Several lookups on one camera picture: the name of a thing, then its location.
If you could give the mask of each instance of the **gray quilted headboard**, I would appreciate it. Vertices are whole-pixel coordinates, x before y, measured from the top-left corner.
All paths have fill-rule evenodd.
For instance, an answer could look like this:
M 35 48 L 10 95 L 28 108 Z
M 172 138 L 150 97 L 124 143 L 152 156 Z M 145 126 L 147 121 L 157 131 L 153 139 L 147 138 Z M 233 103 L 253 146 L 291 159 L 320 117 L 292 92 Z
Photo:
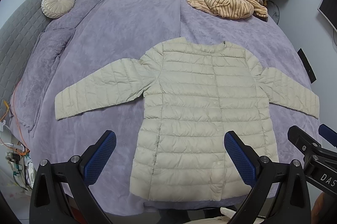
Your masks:
M 38 35 L 52 19 L 41 11 L 42 0 L 26 0 L 0 29 L 1 112 L 6 108 L 16 84 L 21 79 Z

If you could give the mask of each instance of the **beige striped fleece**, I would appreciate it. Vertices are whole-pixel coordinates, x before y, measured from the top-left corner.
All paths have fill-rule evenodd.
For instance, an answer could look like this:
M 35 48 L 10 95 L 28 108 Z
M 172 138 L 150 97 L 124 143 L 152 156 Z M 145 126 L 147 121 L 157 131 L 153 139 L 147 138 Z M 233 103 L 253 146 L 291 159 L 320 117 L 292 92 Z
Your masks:
M 259 0 L 187 0 L 195 9 L 213 16 L 221 16 L 237 20 L 251 16 L 268 17 L 267 8 L 260 5 Z

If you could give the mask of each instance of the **silver bolt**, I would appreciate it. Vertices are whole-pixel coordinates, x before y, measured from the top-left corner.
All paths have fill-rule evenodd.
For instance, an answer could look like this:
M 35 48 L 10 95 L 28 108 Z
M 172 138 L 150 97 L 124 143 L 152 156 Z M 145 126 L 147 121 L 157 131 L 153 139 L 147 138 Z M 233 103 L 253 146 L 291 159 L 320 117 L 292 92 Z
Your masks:
M 260 157 L 260 160 L 261 160 L 263 163 L 268 163 L 268 162 L 269 162 L 269 158 L 266 157 L 266 156 L 261 156 L 261 157 Z
M 40 165 L 45 166 L 45 165 L 47 165 L 47 163 L 48 163 L 48 160 L 42 159 L 41 162 L 40 162 Z
M 70 161 L 73 162 L 73 163 L 76 163 L 77 161 L 80 160 L 80 157 L 79 156 L 73 156 Z
M 298 166 L 301 165 L 301 163 L 300 163 L 297 159 L 295 159 L 295 160 L 293 161 L 293 164 L 294 164 L 296 167 L 298 167 Z

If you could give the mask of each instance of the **round pillow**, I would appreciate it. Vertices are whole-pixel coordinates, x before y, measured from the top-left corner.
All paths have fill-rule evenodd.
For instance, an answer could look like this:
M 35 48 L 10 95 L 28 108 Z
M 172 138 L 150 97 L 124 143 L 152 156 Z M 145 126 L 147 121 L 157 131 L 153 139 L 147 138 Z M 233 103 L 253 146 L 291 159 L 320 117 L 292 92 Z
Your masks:
M 51 19 L 63 16 L 74 6 L 75 0 L 42 0 L 43 14 Z

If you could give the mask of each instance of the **textured blue pad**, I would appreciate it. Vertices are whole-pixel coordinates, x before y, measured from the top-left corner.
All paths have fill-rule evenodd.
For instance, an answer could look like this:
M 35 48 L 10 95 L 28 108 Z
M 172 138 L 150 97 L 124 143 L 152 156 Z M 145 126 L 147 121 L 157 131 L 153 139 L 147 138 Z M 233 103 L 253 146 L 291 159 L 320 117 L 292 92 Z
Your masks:
M 225 134 L 225 148 L 243 182 L 246 185 L 254 187 L 257 181 L 255 167 L 230 133 Z
M 83 180 L 87 187 L 97 181 L 115 147 L 116 135 L 112 131 L 84 167 Z
M 329 141 L 330 144 L 337 147 L 337 133 L 330 129 L 325 124 L 321 124 L 318 128 L 318 133 L 321 137 Z

